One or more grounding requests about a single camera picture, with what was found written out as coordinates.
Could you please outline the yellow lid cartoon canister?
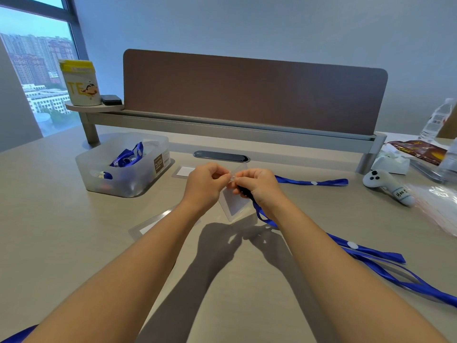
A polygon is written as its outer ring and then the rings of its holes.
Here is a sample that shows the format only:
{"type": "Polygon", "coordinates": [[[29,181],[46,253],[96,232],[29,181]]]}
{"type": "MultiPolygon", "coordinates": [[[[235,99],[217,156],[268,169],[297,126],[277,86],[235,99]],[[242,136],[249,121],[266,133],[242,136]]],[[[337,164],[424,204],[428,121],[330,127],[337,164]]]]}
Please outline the yellow lid cartoon canister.
{"type": "Polygon", "coordinates": [[[102,104],[94,65],[88,60],[59,60],[70,101],[74,106],[102,104]]]}

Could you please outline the clear flat plastic sleeve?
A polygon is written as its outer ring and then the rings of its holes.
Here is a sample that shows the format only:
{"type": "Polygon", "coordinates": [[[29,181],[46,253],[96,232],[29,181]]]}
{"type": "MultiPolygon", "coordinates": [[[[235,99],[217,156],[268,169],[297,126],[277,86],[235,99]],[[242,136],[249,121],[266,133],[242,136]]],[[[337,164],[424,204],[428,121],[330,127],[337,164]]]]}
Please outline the clear flat plastic sleeve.
{"type": "Polygon", "coordinates": [[[442,175],[440,175],[436,171],[433,171],[430,167],[424,165],[422,162],[418,160],[410,159],[409,165],[410,167],[414,168],[417,172],[421,173],[424,177],[428,178],[434,183],[445,184],[447,182],[442,175]]]}

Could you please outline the clear plastic water bottle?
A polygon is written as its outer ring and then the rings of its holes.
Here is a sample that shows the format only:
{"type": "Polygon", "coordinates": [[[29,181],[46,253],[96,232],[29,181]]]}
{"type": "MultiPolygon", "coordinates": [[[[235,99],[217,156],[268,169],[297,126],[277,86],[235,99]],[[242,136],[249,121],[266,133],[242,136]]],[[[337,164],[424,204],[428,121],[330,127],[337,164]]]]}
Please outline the clear plastic water bottle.
{"type": "Polygon", "coordinates": [[[445,99],[445,102],[431,114],[417,139],[426,142],[435,139],[450,117],[456,103],[457,99],[455,98],[445,99]]]}

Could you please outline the person's right hand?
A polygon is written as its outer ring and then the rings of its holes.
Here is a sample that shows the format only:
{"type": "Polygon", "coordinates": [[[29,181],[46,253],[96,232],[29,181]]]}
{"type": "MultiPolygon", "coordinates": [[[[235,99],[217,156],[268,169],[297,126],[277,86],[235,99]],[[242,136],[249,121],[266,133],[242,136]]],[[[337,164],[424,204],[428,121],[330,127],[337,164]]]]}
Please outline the person's right hand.
{"type": "Polygon", "coordinates": [[[275,218],[275,212],[287,201],[274,173],[269,169],[250,168],[235,174],[234,182],[251,191],[251,195],[266,216],[275,218]]]}

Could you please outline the white handheld controller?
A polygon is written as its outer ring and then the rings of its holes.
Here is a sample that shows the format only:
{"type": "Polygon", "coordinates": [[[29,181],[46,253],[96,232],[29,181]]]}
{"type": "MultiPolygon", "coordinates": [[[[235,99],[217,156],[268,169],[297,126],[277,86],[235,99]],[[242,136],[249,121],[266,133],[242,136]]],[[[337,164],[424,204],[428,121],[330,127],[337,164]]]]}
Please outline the white handheld controller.
{"type": "Polygon", "coordinates": [[[368,188],[382,188],[395,200],[407,207],[415,205],[414,197],[407,188],[385,170],[372,170],[363,176],[363,185],[368,188]]]}

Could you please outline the person's left hand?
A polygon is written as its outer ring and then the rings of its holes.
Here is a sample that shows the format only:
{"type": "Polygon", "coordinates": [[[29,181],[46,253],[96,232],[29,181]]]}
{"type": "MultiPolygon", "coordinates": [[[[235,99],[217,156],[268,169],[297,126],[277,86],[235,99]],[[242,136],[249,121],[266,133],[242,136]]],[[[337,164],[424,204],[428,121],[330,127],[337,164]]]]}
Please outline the person's left hand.
{"type": "Polygon", "coordinates": [[[181,204],[202,216],[216,204],[221,190],[224,189],[213,185],[213,178],[221,175],[231,175],[231,173],[214,162],[196,167],[187,179],[181,204]]]}

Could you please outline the person's left forearm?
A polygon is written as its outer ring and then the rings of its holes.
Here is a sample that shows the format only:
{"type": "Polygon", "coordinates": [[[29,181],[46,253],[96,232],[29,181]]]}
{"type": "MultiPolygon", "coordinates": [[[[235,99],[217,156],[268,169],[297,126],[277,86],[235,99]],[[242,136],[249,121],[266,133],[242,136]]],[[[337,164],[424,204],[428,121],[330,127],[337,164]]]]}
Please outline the person's left forearm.
{"type": "Polygon", "coordinates": [[[56,307],[23,343],[133,342],[184,242],[212,205],[183,199],[56,307]]]}

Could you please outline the grey divider support frame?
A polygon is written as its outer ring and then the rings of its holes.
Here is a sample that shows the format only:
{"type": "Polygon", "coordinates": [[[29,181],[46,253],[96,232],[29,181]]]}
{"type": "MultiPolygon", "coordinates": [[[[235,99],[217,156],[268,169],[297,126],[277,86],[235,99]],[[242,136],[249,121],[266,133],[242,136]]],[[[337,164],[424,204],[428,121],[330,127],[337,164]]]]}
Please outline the grey divider support frame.
{"type": "Polygon", "coordinates": [[[89,144],[99,142],[95,125],[105,125],[313,149],[328,149],[362,154],[356,169],[356,172],[360,174],[365,174],[369,171],[387,137],[386,134],[381,132],[366,136],[132,110],[80,114],[89,144]]]}

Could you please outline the round grey desk shelf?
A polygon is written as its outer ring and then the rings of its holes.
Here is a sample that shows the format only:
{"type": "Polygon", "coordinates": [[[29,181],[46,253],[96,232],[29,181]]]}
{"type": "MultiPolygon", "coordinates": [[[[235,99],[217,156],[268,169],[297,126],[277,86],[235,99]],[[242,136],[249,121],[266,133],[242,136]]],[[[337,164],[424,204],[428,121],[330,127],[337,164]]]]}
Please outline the round grey desk shelf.
{"type": "Polygon", "coordinates": [[[66,109],[78,113],[111,113],[124,110],[124,105],[105,105],[100,104],[96,106],[76,106],[70,101],[65,102],[66,109]]]}

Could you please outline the clear plastic bag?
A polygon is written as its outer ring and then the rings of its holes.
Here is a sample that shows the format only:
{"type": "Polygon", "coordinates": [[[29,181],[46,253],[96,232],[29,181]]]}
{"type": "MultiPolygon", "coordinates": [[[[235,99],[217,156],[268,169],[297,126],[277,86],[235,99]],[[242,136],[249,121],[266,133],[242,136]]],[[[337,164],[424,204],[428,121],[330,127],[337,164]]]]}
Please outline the clear plastic bag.
{"type": "Polygon", "coordinates": [[[408,191],[432,224],[457,238],[457,186],[445,184],[408,184],[408,191]]]}

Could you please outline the person's right forearm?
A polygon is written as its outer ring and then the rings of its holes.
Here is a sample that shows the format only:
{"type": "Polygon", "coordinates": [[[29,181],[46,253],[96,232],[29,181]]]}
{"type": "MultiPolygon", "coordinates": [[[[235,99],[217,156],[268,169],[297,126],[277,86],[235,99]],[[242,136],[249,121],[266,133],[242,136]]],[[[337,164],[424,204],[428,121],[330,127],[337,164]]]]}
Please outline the person's right forearm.
{"type": "Polygon", "coordinates": [[[448,343],[290,200],[262,203],[343,343],[448,343]]]}

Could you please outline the translucent plastic storage bin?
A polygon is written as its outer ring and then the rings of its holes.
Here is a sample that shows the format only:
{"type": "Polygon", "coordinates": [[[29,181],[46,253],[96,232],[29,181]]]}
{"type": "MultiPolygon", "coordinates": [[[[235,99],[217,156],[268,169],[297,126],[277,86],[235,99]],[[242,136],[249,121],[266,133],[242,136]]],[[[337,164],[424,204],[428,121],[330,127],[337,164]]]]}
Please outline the translucent plastic storage bin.
{"type": "Polygon", "coordinates": [[[86,190],[123,198],[142,195],[172,165],[169,138],[141,132],[113,134],[75,161],[86,190]]]}

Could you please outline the brown desk divider panel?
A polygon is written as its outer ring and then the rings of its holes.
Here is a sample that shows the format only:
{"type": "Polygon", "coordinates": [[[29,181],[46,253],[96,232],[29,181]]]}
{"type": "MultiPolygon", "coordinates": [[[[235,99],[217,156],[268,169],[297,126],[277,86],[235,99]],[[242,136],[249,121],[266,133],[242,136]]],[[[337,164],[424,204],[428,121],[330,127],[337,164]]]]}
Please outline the brown desk divider panel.
{"type": "Polygon", "coordinates": [[[372,135],[381,68],[128,49],[125,108],[247,124],[372,135]]]}

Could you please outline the brown snack packet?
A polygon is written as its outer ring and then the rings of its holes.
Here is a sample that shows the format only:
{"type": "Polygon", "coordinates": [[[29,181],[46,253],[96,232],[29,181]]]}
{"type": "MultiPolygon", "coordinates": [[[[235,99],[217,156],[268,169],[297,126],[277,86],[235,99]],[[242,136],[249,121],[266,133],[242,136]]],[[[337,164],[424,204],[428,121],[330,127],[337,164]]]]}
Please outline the brown snack packet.
{"type": "Polygon", "coordinates": [[[387,144],[392,145],[401,152],[412,155],[436,166],[440,165],[447,153],[446,149],[423,140],[390,141],[387,142],[387,144]]]}

